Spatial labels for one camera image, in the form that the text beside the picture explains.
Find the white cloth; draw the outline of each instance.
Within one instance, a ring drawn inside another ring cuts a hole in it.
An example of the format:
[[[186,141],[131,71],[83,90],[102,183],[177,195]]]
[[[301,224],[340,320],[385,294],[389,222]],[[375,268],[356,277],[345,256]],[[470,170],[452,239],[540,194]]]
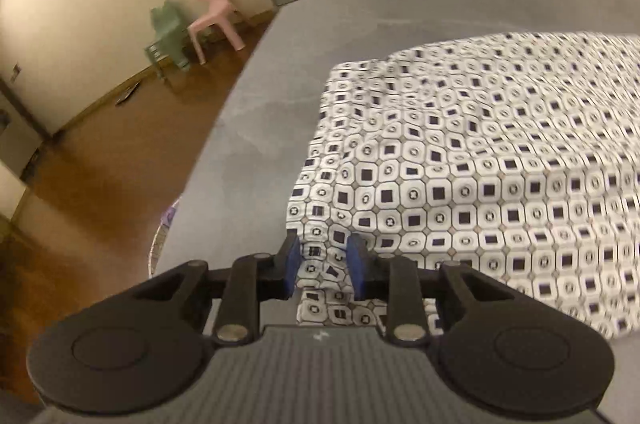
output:
[[[511,33],[334,67],[287,227],[298,320],[384,326],[344,249],[463,261],[587,322],[640,327],[640,38]],[[432,332],[438,316],[425,301]]]

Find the gray table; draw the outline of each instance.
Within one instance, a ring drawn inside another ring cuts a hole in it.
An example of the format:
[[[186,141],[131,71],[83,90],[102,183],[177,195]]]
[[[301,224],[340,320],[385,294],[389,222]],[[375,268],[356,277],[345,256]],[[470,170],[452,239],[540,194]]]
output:
[[[227,267],[243,254],[279,248],[287,199],[333,65],[426,42],[531,30],[640,33],[640,7],[638,0],[302,0],[285,6],[205,144],[158,272],[191,259]],[[292,322],[294,303],[282,305],[266,308],[263,319]],[[640,336],[614,344],[616,377],[601,407],[617,424],[640,414],[636,341]]]

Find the wooden floor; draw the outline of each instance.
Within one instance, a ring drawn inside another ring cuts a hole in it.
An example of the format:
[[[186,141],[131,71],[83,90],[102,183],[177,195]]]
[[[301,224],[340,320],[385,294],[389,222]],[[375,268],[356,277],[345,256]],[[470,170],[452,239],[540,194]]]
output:
[[[164,210],[184,189],[213,122],[264,33],[212,46],[209,63],[149,78],[44,149],[14,237],[0,252],[0,388],[35,402],[25,357],[47,325],[145,280]]]

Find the green plastic chair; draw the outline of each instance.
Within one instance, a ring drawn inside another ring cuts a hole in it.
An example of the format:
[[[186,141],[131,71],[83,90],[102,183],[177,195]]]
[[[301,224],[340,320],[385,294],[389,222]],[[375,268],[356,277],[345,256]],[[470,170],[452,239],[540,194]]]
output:
[[[182,51],[188,36],[189,22],[181,11],[170,0],[166,0],[162,7],[151,9],[151,24],[156,31],[156,41],[145,48],[146,57],[151,64],[158,70],[157,51],[151,50],[155,48],[169,56],[180,70],[189,70],[190,62]]]

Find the baseboard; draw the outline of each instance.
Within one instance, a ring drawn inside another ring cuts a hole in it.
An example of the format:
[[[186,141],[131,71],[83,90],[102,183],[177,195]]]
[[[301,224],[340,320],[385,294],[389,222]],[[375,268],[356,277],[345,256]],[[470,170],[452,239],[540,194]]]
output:
[[[33,115],[31,115],[31,112],[22,103],[13,89],[10,88],[9,85],[6,84],[2,79],[0,79],[0,93],[4,95],[5,99],[9,101],[9,104],[17,110],[17,112],[22,116],[26,123],[33,130],[35,130],[43,140],[49,140],[51,138],[49,132],[45,130],[43,125],[41,125],[39,121],[35,117],[33,117]]]
[[[13,224],[16,220],[18,220],[20,214],[22,213],[22,210],[27,203],[27,199],[31,196],[31,194],[31,190],[27,186],[27,188],[24,190],[24,193],[22,194],[22,197],[20,198],[20,201],[18,202],[18,205],[15,207],[14,214],[9,221],[10,224]]]
[[[250,20],[253,25],[260,25],[262,23],[270,22],[274,16],[275,16],[275,11],[266,10],[264,12],[256,14],[255,16],[251,16]],[[242,23],[238,23],[237,27],[239,32],[244,32],[250,26],[242,22]],[[215,43],[217,41],[223,40],[224,38],[225,38],[224,35],[218,29],[213,30],[209,36],[206,36],[206,40],[211,43]],[[171,59],[169,59],[168,57],[162,58],[158,62],[158,64],[160,65],[162,70],[173,65]],[[53,139],[58,140],[65,133],[66,130],[69,130],[70,128],[72,128],[73,126],[81,122],[84,118],[91,115],[93,112],[101,108],[103,105],[108,104],[113,100],[115,100],[118,96],[123,94],[125,90],[132,87],[137,82],[144,81],[148,78],[155,77],[155,76],[156,76],[156,70],[152,66],[149,66],[147,68],[144,68],[143,70],[140,70],[136,75],[131,76],[128,80],[124,81],[123,83],[120,83],[113,90],[110,90],[109,92],[104,94],[102,97],[100,97],[100,99],[97,99],[94,102],[92,102],[92,104],[86,107],[82,112],[80,112],[79,114],[71,118],[70,121],[68,121],[62,128],[60,128],[55,134],[53,134]]]
[[[0,214],[0,244],[11,234],[11,223]]]

